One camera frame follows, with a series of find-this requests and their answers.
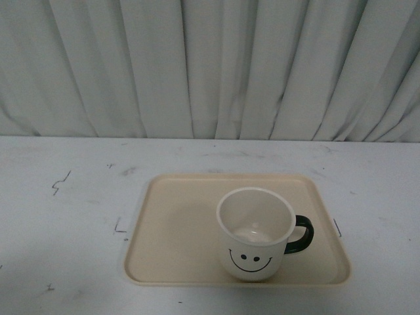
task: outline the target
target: plastic tray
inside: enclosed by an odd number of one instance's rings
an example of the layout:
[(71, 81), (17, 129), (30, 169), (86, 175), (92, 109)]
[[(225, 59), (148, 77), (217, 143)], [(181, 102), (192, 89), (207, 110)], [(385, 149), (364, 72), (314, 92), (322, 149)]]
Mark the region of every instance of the plastic tray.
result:
[[(315, 229), (311, 245), (285, 255), (264, 282), (230, 276), (217, 258), (216, 206), (227, 192), (258, 186), (282, 195)], [(297, 228), (289, 240), (303, 233)], [(151, 181), (125, 258), (138, 285), (233, 287), (331, 286), (350, 276), (350, 262), (315, 184), (302, 175), (168, 174)]]

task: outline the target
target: white table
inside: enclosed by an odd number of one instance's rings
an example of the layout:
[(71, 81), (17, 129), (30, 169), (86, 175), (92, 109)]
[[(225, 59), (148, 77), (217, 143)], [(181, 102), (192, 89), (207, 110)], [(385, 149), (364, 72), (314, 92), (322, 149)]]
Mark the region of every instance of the white table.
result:
[[(349, 281), (132, 284), (123, 260), (149, 181), (208, 172), (310, 177), (342, 234)], [(3, 315), (420, 313), (420, 144), (3, 136), (0, 214)]]

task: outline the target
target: curtain fold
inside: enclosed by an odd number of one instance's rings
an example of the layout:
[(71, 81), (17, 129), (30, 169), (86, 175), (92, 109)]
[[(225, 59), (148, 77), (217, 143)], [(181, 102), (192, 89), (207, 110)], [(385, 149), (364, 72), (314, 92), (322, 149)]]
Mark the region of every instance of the curtain fold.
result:
[(420, 0), (0, 1), (0, 135), (420, 141)]

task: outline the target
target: mug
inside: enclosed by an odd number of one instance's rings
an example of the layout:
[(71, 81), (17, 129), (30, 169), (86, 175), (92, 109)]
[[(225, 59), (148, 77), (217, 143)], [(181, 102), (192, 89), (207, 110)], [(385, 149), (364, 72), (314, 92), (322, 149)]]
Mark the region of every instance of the mug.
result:
[[(307, 248), (313, 237), (311, 221), (296, 215), (280, 195), (259, 187), (227, 193), (217, 205), (219, 259), (241, 280), (256, 282), (279, 269), (284, 254)], [(296, 226), (306, 228), (301, 239), (288, 243)]]

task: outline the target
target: scuff mark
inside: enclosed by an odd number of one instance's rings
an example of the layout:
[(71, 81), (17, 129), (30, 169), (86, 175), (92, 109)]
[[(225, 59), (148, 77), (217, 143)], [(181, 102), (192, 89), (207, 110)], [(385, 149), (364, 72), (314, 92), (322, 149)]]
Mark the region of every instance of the scuff mark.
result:
[(213, 173), (213, 174), (218, 174), (218, 173), (223, 173), (223, 170), (222, 169), (209, 169), (208, 172)]
[(332, 154), (333, 152), (339, 152), (338, 150), (335, 149), (331, 149), (330, 147), (326, 146), (325, 144), (321, 144), (320, 145), (324, 150), (325, 153), (327, 154)]
[(128, 175), (134, 174), (136, 169), (137, 169), (137, 167), (135, 167), (135, 166), (130, 167), (129, 169), (126, 169), (124, 172), (122, 172), (121, 175), (128, 176)]
[(98, 200), (86, 200), (87, 203), (90, 203), (92, 205), (100, 205), (100, 202)]
[(85, 293), (82, 290), (78, 289), (77, 293), (73, 296), (73, 301), (82, 298), (84, 294)]
[(52, 283), (50, 283), (47, 287), (47, 290), (45, 290), (45, 292), (50, 292), (50, 291), (54, 291), (55, 290), (55, 287), (51, 287), (53, 284)]
[(318, 172), (317, 170), (315, 170), (315, 169), (313, 169), (313, 168), (310, 168), (310, 169), (309, 169), (309, 171), (310, 171), (312, 174), (315, 174), (315, 175), (321, 176), (321, 177), (322, 177), (322, 178), (324, 178), (324, 179), (326, 179), (326, 178), (327, 178), (324, 174), (322, 174), (322, 173)]
[(215, 156), (220, 158), (257, 158), (257, 159), (264, 159), (265, 156), (260, 154), (250, 154), (245, 151), (237, 151), (237, 152), (221, 152), (221, 153), (206, 153), (202, 154), (201, 156)]
[(56, 181), (56, 182), (53, 184), (52, 189), (55, 189), (55, 192), (54, 192), (53, 196), (55, 196), (55, 195), (56, 195), (56, 193), (57, 193), (57, 192), (58, 192), (58, 190), (59, 190), (59, 187), (56, 187), (55, 185), (57, 185), (59, 182), (65, 182), (65, 181), (67, 180), (67, 178), (69, 177), (69, 175), (70, 175), (70, 173), (71, 173), (71, 172), (72, 172), (72, 170), (70, 170), (70, 171), (68, 172), (67, 176), (66, 176), (63, 180), (58, 180), (58, 181)]

